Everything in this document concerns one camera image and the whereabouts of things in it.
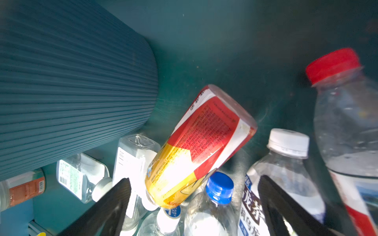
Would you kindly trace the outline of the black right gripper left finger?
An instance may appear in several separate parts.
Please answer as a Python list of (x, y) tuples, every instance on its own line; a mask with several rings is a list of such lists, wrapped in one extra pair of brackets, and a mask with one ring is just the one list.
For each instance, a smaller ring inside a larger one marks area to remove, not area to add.
[(120, 180), (60, 236), (119, 236), (132, 188), (129, 179)]

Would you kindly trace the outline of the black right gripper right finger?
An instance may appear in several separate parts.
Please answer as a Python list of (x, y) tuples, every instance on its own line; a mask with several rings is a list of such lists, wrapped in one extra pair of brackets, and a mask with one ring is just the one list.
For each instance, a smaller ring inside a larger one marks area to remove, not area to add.
[(299, 236), (336, 235), (334, 231), (313, 218), (270, 177), (266, 175), (260, 177), (258, 191), (270, 235), (289, 235), (284, 220)]

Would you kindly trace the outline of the tall bottle white label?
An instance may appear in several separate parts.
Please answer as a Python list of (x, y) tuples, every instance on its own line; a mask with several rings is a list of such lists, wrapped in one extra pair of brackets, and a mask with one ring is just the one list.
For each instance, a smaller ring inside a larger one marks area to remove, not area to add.
[(258, 184), (261, 176), (269, 176), (302, 208), (320, 223), (324, 223), (325, 203), (305, 169), (308, 159), (309, 136), (286, 129), (270, 132), (269, 153), (250, 167), (245, 175), (237, 234), (267, 236), (269, 230), (263, 213)]

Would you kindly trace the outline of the square bottle green label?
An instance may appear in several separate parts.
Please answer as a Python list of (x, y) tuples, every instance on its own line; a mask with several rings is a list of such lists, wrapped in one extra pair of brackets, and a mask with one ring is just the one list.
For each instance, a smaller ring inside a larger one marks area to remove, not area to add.
[(112, 187), (106, 165), (84, 153), (59, 160), (56, 175), (58, 183), (84, 204), (97, 202)]

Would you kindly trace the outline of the square clear bottle white label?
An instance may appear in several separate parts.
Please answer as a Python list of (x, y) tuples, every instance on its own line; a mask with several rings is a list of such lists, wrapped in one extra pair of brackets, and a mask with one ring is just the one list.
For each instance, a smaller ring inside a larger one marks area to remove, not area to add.
[(160, 149), (159, 143), (141, 134), (131, 134), (119, 139), (112, 183), (115, 186), (125, 178), (130, 180), (132, 187), (121, 236), (134, 235), (139, 221), (148, 212), (141, 197), (146, 190), (144, 178), (148, 166)]

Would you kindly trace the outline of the brown drink bottle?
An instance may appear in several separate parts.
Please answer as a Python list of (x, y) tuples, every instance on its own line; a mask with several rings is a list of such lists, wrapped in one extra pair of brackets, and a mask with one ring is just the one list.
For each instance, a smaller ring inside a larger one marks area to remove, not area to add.
[(45, 186), (41, 168), (1, 181), (1, 211), (43, 194)]

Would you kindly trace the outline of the red yellow tea bottle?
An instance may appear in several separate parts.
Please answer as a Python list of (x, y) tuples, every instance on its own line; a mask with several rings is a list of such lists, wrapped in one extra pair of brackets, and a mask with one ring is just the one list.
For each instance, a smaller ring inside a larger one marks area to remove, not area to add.
[(207, 85), (149, 164), (141, 194), (147, 210), (185, 201), (256, 133), (255, 119), (216, 85)]

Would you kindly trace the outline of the clear bottle red cap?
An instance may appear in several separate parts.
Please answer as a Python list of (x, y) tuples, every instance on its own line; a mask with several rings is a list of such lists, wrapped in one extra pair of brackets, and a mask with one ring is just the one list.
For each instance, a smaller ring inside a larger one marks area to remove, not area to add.
[(343, 48), (306, 67), (317, 90), (317, 146), (360, 236), (378, 233), (378, 84)]

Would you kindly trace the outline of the clear bottle white cap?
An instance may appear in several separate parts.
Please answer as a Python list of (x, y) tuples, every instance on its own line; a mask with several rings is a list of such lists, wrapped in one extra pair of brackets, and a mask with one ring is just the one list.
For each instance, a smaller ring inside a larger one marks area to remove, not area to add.
[(172, 209), (160, 208), (142, 222), (137, 236), (180, 236), (181, 206)]

